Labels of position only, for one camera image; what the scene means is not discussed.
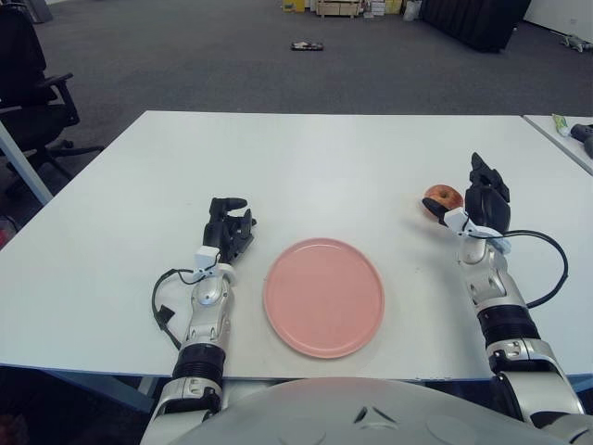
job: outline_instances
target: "black office chair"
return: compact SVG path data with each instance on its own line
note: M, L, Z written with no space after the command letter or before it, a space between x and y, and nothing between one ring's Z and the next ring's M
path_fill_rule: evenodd
M5 110L0 111L0 121L21 151L33 152L27 159L35 170L47 162L72 179L56 158L101 151L103 147L72 148L72 142L66 140L47 146L80 119L66 87L72 74L45 78L45 68L44 53L27 17L10 5L0 6L0 110ZM62 104L53 102L57 96L52 87L59 91ZM6 166L15 171L11 164ZM6 193L14 195L22 184L17 180Z

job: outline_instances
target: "white table leg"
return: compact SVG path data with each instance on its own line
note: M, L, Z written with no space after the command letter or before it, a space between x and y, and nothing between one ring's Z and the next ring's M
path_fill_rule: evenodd
M148 397L152 397L157 387L158 377L142 377L140 385L138 385L138 392L143 393Z
M29 186L39 202L47 204L52 198L52 194L45 186L37 172L22 154L19 147L12 139L5 126L0 122L0 149L6 155L6 158L15 166L23 181Z

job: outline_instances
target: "table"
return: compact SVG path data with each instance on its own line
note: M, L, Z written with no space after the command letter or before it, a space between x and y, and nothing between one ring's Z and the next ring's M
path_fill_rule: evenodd
M177 351L152 318L152 286L193 266L210 199L237 196L259 223L235 264L227 377L489 378L457 239L420 205L432 184L468 185L474 150L511 189L511 228L546 232L566 250L569 280L532 315L565 372L590 374L590 177L520 117L480 116L147 111L0 252L0 362L170 375ZM377 335L331 361L290 350L261 301L273 260L314 236L360 249L385 288ZM560 259L536 239L512 243L511 273L525 299L540 297ZM162 287L177 335L190 292L174 280Z
M570 136L564 137L556 131L556 124L551 116L524 116L540 133L545 135L555 146L562 150L566 155L583 167L586 172L593 176L593 159L590 158L583 144ZM571 129L577 123L589 125L593 123L593 117L575 117L567 116L566 122Z

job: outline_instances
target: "chair leg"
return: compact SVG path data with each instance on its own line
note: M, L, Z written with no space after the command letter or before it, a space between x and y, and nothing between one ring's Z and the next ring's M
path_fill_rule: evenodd
M57 171L59 171L60 173L62 173L62 175L65 176L66 179L68 179L69 181L74 177L74 176L72 176L72 174L68 170L66 170L64 167L62 167L61 165L59 165L59 162L57 162L52 157L47 157L47 162L49 162L50 164L52 164L54 166L54 168Z
M104 149L104 146L89 146L87 148L69 148L65 150L61 148L54 148L49 150L49 154L54 158L63 158L65 156L77 156L84 155L86 153L92 153L94 151L103 151Z

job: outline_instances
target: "floor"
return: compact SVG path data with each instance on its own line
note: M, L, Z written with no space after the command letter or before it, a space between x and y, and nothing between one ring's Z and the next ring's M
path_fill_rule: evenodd
M69 0L36 25L47 74L73 72L82 122L63 136L108 145L146 109L360 114L593 114L590 54L521 23L483 54L401 17L286 14L277 0ZM323 42L295 53L294 41ZM79 172L93 155L65 159ZM57 193L67 182L40 171ZM0 168L0 189L12 181ZM38 210L23 189L0 194L21 224ZM0 368L0 414L25 413L30 444L138 443L148 417L38 371ZM491 406L487 384L434 388ZM591 403L591 394L585 394Z

